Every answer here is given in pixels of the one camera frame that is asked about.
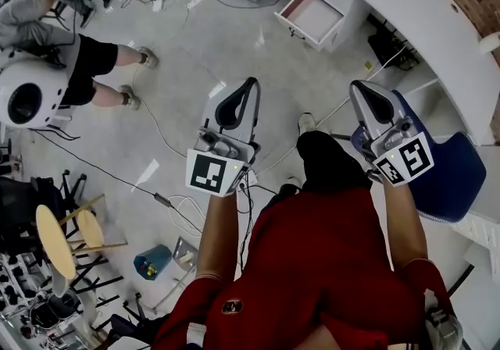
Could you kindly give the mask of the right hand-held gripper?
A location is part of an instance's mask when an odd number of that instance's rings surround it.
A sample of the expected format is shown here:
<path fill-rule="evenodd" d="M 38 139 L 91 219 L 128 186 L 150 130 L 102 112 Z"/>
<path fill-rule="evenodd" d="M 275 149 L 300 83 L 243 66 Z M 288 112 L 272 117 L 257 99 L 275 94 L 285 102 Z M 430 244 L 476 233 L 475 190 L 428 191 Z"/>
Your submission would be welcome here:
<path fill-rule="evenodd" d="M 351 142 L 394 187 L 434 166 L 425 133 L 393 91 L 354 80 L 349 96 L 359 122 Z"/>

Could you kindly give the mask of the white drawer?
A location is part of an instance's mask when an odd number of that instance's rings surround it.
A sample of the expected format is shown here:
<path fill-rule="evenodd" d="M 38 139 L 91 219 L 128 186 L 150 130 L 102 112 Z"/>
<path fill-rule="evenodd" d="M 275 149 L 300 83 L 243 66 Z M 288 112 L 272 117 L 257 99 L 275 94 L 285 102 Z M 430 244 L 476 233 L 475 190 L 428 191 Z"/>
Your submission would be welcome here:
<path fill-rule="evenodd" d="M 331 44 L 344 21 L 344 15 L 324 0 L 290 0 L 274 15 L 292 38 L 318 52 Z"/>

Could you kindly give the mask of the person's right forearm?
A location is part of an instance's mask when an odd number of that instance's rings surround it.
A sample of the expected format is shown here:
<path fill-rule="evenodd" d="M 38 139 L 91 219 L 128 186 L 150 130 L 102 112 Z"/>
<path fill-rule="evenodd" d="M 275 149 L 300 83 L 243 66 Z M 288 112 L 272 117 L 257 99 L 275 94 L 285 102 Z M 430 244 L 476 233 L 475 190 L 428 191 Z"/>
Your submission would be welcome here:
<path fill-rule="evenodd" d="M 394 187 L 383 178 L 387 239 L 395 270 L 415 259 L 427 259 L 427 239 L 408 184 Z"/>

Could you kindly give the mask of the black box under desk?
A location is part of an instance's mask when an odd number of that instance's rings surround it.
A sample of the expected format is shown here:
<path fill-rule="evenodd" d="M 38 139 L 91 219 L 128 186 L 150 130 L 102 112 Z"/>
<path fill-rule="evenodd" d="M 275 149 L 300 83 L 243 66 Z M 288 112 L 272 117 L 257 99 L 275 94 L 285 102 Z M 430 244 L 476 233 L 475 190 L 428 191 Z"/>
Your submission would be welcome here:
<path fill-rule="evenodd" d="M 384 69 L 395 67 L 409 72 L 420 64 L 416 49 L 407 39 L 396 36 L 396 28 L 386 27 L 387 21 L 380 22 L 372 13 L 367 21 L 376 28 L 376 32 L 368 37 L 368 44 Z"/>

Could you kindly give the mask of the person's black trousers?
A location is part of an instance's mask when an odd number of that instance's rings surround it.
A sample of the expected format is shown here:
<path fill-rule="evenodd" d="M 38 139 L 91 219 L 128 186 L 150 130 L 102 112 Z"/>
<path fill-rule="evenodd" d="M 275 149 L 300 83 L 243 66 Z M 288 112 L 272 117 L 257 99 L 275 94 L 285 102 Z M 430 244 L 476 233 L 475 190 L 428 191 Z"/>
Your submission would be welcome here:
<path fill-rule="evenodd" d="M 267 208 L 298 191 L 330 194 L 353 188 L 371 189 L 372 181 L 365 175 L 359 162 L 329 134 L 319 130 L 300 134 L 297 150 L 304 165 L 305 183 L 301 187 L 295 184 L 282 185 L 278 194 L 266 205 Z"/>

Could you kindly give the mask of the white curved desk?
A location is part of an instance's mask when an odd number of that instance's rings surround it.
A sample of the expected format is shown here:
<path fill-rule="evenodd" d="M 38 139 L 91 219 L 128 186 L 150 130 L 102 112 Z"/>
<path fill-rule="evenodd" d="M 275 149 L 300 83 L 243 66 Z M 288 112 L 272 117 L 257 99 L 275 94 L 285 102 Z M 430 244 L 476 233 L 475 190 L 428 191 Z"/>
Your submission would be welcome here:
<path fill-rule="evenodd" d="M 436 73 L 478 145 L 492 142 L 500 66 L 453 0 L 363 0 L 395 27 Z"/>

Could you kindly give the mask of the blue chair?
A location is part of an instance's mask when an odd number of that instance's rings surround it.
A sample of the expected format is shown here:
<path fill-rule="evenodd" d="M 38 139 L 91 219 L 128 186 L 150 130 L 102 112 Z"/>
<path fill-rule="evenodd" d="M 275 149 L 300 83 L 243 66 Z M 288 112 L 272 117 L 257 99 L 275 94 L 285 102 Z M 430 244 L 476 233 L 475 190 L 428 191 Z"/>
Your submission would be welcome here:
<path fill-rule="evenodd" d="M 487 171 L 473 142 L 463 132 L 437 143 L 403 96 L 393 91 L 427 137 L 434 166 L 407 183 L 421 215 L 445 223 L 458 223 L 470 210 Z"/>

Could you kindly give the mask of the white cup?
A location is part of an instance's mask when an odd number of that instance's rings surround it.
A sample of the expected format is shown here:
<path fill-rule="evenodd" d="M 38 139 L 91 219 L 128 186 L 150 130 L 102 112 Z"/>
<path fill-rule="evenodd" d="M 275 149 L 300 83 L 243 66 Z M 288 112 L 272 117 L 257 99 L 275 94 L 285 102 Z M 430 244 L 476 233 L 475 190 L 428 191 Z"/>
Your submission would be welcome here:
<path fill-rule="evenodd" d="M 478 48 L 481 54 L 487 54 L 489 52 L 493 52 L 497 48 L 500 48 L 500 31 L 494 32 L 480 39 Z"/>

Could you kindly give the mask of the person's red shirt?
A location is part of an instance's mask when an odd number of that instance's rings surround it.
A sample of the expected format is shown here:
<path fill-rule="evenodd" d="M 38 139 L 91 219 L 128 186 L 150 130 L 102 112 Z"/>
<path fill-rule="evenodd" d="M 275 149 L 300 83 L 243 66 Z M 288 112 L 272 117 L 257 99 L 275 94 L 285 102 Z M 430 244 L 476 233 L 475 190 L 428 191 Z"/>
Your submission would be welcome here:
<path fill-rule="evenodd" d="M 438 268 L 390 264 L 370 193 L 299 193 L 264 211 L 230 284 L 195 278 L 152 350 L 294 350 L 325 328 L 340 350 L 429 350 L 425 290 L 454 311 Z"/>

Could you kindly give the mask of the small round wooden stool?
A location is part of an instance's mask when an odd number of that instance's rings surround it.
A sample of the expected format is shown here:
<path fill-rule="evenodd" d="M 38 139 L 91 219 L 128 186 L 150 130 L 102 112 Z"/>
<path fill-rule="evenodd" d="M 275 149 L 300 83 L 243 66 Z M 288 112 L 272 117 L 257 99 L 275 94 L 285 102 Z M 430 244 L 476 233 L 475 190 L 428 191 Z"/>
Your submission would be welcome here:
<path fill-rule="evenodd" d="M 85 250 L 89 250 L 90 252 L 119 248 L 128 245 L 127 242 L 113 245 L 105 244 L 102 228 L 95 215 L 91 212 L 91 207 L 104 197 L 104 193 L 94 197 L 92 200 L 81 205 L 59 221 L 59 225 L 62 226 L 72 218 L 76 217 L 78 229 L 83 237 L 84 243 L 87 246 Z"/>

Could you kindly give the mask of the white round pod appliance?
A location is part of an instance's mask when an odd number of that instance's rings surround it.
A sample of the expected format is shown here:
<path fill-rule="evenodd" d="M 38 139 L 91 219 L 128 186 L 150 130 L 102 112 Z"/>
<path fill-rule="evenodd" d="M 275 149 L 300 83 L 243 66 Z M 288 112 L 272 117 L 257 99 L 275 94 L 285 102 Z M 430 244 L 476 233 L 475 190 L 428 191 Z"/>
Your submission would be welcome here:
<path fill-rule="evenodd" d="M 42 128 L 54 119 L 68 88 L 66 66 L 59 60 L 18 48 L 0 50 L 0 123 Z"/>

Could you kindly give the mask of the large round wooden stool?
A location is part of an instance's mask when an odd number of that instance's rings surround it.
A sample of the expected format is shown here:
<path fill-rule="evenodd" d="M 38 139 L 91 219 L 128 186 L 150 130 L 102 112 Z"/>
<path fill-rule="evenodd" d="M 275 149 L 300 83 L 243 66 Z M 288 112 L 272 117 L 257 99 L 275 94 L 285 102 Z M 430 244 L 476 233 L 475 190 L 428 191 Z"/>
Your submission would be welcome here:
<path fill-rule="evenodd" d="M 91 254 L 83 241 L 69 241 L 63 232 L 62 226 L 46 205 L 39 205 L 36 209 L 36 228 L 42 247 L 51 264 L 67 280 L 73 280 L 77 275 L 75 257 L 82 254 Z"/>

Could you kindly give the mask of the black folding chair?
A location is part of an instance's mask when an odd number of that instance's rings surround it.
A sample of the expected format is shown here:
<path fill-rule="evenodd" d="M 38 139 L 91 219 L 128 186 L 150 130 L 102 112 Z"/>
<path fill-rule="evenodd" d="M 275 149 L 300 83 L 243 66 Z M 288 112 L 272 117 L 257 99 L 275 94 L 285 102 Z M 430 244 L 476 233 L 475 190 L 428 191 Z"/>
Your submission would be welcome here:
<path fill-rule="evenodd" d="M 0 253 L 19 255 L 42 249 L 36 227 L 37 207 L 47 206 L 57 220 L 78 208 L 75 195 L 87 176 L 81 174 L 69 188 L 69 175 L 65 170 L 61 190 L 51 177 L 33 177 L 29 182 L 0 177 Z"/>

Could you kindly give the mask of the grey hip-worn device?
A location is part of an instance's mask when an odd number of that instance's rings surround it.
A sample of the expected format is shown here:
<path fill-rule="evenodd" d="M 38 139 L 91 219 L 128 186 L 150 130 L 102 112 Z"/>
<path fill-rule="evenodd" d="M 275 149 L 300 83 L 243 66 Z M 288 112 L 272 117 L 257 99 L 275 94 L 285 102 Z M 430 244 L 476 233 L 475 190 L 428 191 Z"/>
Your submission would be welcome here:
<path fill-rule="evenodd" d="M 458 319 L 447 313 L 438 302 L 435 293 L 424 292 L 425 327 L 433 350 L 461 350 L 463 328 Z"/>

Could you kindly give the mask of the shelf of dark small parts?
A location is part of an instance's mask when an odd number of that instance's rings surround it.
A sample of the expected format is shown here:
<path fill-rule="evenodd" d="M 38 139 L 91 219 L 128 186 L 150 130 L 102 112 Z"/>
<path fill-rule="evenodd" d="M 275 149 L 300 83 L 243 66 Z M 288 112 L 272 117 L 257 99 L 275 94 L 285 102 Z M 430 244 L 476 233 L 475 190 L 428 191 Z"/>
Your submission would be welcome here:
<path fill-rule="evenodd" d="M 24 348 L 20 327 L 30 325 L 30 311 L 52 293 L 47 264 L 39 266 L 31 253 L 0 253 L 0 324 L 10 348 Z"/>

